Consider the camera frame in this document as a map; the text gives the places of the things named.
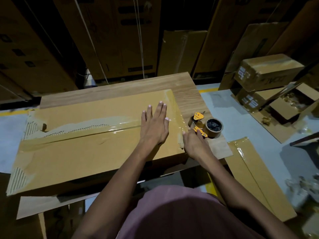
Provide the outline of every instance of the cable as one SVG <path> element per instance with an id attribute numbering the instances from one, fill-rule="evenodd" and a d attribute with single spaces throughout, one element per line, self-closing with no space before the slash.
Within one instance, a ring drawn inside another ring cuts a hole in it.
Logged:
<path id="1" fill-rule="evenodd" d="M 106 75 L 105 75 L 105 73 L 104 73 L 103 67 L 102 67 L 102 65 L 101 65 L 101 62 L 100 62 L 100 60 L 99 60 L 98 54 L 96 53 L 96 50 L 95 50 L 95 47 L 94 47 L 94 44 L 93 44 L 92 38 L 91 38 L 91 36 L 90 36 L 90 32 L 89 32 L 89 30 L 88 30 L 88 28 L 87 28 L 87 26 L 86 26 L 86 23 L 85 23 L 85 20 L 84 20 L 83 15 L 82 15 L 81 9 L 80 9 L 80 7 L 79 7 L 78 1 L 77 1 L 77 0 L 74 0 L 74 2 L 75 2 L 75 5 L 76 5 L 76 6 L 77 6 L 77 8 L 78 8 L 79 13 L 80 13 L 80 16 L 81 16 L 82 22 L 83 22 L 83 24 L 84 24 L 84 26 L 85 26 L 85 29 L 86 29 L 87 35 L 88 35 L 88 36 L 89 36 L 89 38 L 90 38 L 90 41 L 91 41 L 91 44 L 92 44 L 92 46 L 93 46 L 93 49 L 94 49 L 95 55 L 96 55 L 96 57 L 98 58 L 99 65 L 100 65 L 100 68 L 101 68 L 101 70 L 102 70 L 102 74 L 103 74 L 103 76 L 104 76 L 104 78 L 105 78 L 105 80 L 106 80 L 106 83 L 109 85 L 108 80 L 107 80 L 107 78 L 106 78 Z"/>
<path id="2" fill-rule="evenodd" d="M 135 7 L 135 0 L 133 0 L 133 2 L 134 2 L 134 11 L 135 11 L 135 17 L 136 17 L 136 24 L 137 24 L 137 27 L 138 27 L 138 39 L 139 39 L 139 43 L 140 43 L 140 51 L 141 51 L 141 58 L 142 58 L 143 79 L 145 79 L 142 32 L 141 32 L 141 23 L 140 23 L 140 18 L 139 18 L 139 10 L 138 10 L 138 15 L 137 15 L 136 14 L 136 7 Z"/>
<path id="3" fill-rule="evenodd" d="M 277 10 L 277 8 L 279 7 L 279 5 L 281 4 L 282 0 L 280 0 L 280 2 L 277 4 L 277 6 L 275 7 L 275 9 L 273 10 L 273 12 L 270 14 L 269 18 L 267 19 L 266 23 L 269 21 L 269 19 L 271 18 L 271 16 L 274 14 L 274 12 Z"/>

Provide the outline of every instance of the concrete floor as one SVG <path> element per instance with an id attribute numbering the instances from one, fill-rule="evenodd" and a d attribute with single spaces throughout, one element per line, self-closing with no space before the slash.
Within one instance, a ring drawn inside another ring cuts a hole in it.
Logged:
<path id="1" fill-rule="evenodd" d="M 286 195 L 289 194 L 286 179 L 304 176 L 311 178 L 319 169 L 302 148 L 289 146 L 289 143 L 307 136 L 295 134 L 284 144 L 280 144 L 249 113 L 246 112 L 231 96 L 230 90 L 216 90 L 219 84 L 198 85 L 201 95 L 214 117 L 224 124 L 223 134 L 227 141 L 247 136 L 265 162 L 267 168 Z M 0 172 L 10 173 L 22 137 L 27 114 L 1 116 L 0 113 Z M 319 131 L 319 119 L 308 116 L 305 121 L 312 132 Z M 165 177 L 156 183 L 147 181 L 149 186 L 155 184 L 179 183 L 178 176 Z M 94 198 L 88 199 L 86 208 Z"/>

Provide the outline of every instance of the left hand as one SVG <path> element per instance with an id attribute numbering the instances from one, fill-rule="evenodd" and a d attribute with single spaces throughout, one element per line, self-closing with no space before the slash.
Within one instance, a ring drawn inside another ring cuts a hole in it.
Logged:
<path id="1" fill-rule="evenodd" d="M 141 141 L 150 142 L 156 146 L 164 143 L 168 136 L 169 118 L 166 117 L 167 105 L 162 101 L 156 107 L 152 115 L 152 106 L 149 105 L 147 111 L 142 112 Z"/>

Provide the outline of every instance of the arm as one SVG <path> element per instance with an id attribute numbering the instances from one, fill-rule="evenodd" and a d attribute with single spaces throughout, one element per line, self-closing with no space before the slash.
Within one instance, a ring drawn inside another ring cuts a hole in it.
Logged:
<path id="1" fill-rule="evenodd" d="M 269 238 L 297 239 L 297 236 L 249 193 L 213 155 L 207 140 L 200 132 L 191 130 L 183 134 L 184 146 L 188 155 L 197 160 L 212 176 L 227 206 L 244 209 L 262 226 Z"/>
<path id="2" fill-rule="evenodd" d="M 72 239 L 117 236 L 146 160 L 151 159 L 151 152 L 168 136 L 166 108 L 160 102 L 153 116 L 151 105 L 143 111 L 138 145 L 94 200 Z"/>

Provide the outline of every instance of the cardboard sheet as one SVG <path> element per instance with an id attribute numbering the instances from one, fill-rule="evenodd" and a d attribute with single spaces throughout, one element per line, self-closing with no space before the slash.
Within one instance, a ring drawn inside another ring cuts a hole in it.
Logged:
<path id="1" fill-rule="evenodd" d="M 7 195 L 118 169 L 139 141 L 142 111 L 149 104 L 155 110 L 159 101 L 167 104 L 170 133 L 157 160 L 184 153 L 182 131 L 187 128 L 171 90 L 30 112 Z"/>
<path id="2" fill-rule="evenodd" d="M 275 54 L 241 61 L 234 79 L 248 92 L 288 85 L 304 68 L 284 54 Z"/>
<path id="3" fill-rule="evenodd" d="M 237 71 L 244 59 L 265 56 L 287 25 L 288 22 L 249 24 L 227 64 L 225 73 Z"/>
<path id="4" fill-rule="evenodd" d="M 225 158 L 235 179 L 281 221 L 297 214 L 267 169 L 250 140 L 229 142 L 233 156 Z"/>
<path id="5" fill-rule="evenodd" d="M 157 76 L 191 73 L 207 31 L 166 31 Z"/>

